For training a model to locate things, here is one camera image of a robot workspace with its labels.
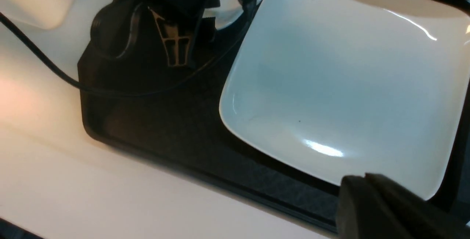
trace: black cable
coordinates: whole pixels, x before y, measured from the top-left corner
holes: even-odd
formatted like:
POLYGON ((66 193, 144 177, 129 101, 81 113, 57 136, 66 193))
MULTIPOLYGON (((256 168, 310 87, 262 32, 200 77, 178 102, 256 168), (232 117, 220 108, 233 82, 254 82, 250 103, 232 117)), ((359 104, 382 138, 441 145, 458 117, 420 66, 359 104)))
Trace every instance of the black cable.
POLYGON ((247 32, 248 28, 250 27, 250 23, 253 19, 254 12, 256 9, 256 0, 246 0, 242 4, 243 11, 245 14, 245 17, 247 18, 245 25, 243 26, 242 30, 238 33, 238 35, 235 37, 235 40, 231 43, 231 45, 228 45, 228 47, 223 50, 222 53, 217 55, 216 57, 213 57, 212 59, 208 60, 207 63, 205 63, 202 67, 200 67, 198 70, 193 72, 191 75, 189 75, 187 78, 183 79, 181 82, 171 86, 164 88, 162 90, 154 90, 154 91, 149 91, 149 92, 143 92, 143 93, 123 93, 120 91, 115 91, 115 90, 103 90, 100 88, 95 88, 95 87, 89 87, 86 85, 83 85, 82 83, 74 80, 72 77, 67 75, 64 71, 62 71, 57 65, 55 65, 18 27, 12 23, 3 13, 0 12, 0 21, 2 22, 5 27, 8 28, 15 36, 18 37, 24 43, 31 52, 34 53, 34 55, 39 58, 44 65, 46 65, 54 74, 56 74, 59 78, 64 80, 65 82, 69 83, 70 85, 78 88, 82 92, 86 92, 89 94, 93 95, 98 95, 102 97, 113 97, 113 98, 138 98, 138 97, 149 97, 152 95, 160 94, 163 92, 167 92, 169 90, 173 90, 174 88, 177 88, 187 81, 191 80, 193 77, 196 75, 200 74, 204 70, 208 69, 210 66, 215 65, 218 63, 222 57, 224 57, 232 48, 245 36, 245 33, 247 32))

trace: white square dish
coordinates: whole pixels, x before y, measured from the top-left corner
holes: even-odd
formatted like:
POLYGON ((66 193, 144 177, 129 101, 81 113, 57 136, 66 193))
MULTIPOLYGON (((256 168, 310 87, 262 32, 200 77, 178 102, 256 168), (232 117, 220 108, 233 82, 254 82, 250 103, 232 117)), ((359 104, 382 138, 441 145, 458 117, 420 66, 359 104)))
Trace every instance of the white square dish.
POLYGON ((258 150, 339 185, 439 189, 470 77, 470 18, 433 0, 264 0, 220 99, 258 150))

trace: white ceramic plate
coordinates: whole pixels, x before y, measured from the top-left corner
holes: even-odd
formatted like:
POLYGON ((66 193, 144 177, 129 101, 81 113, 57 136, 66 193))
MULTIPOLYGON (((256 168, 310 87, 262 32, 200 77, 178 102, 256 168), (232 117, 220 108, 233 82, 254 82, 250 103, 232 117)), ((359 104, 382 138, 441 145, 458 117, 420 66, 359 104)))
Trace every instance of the white ceramic plate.
POLYGON ((312 176, 382 173, 429 199, 469 83, 469 32, 468 15, 432 0, 264 0, 220 115, 312 176))

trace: black base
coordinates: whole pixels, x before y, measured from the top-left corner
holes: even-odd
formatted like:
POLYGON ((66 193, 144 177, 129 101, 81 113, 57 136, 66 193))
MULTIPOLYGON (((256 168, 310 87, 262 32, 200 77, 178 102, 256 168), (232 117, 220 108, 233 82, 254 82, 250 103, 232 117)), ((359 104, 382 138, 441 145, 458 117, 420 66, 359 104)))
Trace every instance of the black base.
MULTIPOLYGON (((218 32, 218 41, 213 45, 196 47, 196 61, 203 62, 226 47, 244 23, 240 19, 230 28, 218 32)), ((117 25, 110 30, 109 44, 119 46, 115 43, 125 40, 127 32, 124 24, 117 25)), ((184 85, 154 97, 125 100, 82 93, 86 131, 92 138, 126 153, 170 166, 336 232, 339 187, 268 157, 232 135, 222 124, 218 102, 239 45, 214 67, 184 85)), ((150 13, 142 17, 137 44, 129 57, 107 61, 89 46, 78 67, 80 81, 88 86, 134 93, 167 87, 192 71, 167 66, 166 53, 150 13)), ((453 152, 449 165, 457 165, 452 166, 457 169, 457 176, 446 175, 445 189, 440 190, 434 204, 438 207, 446 204, 441 208, 468 221, 470 195, 467 194, 470 189, 461 183, 459 189, 454 183, 465 180, 465 172, 470 172, 470 162, 467 163, 470 157, 465 157, 465 152, 470 151, 463 148, 453 152)))

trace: glossy glaze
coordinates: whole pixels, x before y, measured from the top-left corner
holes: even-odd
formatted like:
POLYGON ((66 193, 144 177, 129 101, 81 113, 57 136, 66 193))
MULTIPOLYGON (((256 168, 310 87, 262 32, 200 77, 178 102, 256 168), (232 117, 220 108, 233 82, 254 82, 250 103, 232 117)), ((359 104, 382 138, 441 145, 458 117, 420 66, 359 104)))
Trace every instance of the glossy glaze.
POLYGON ((264 0, 225 84, 240 139, 325 181, 442 182, 470 76, 470 19, 432 0, 264 0))

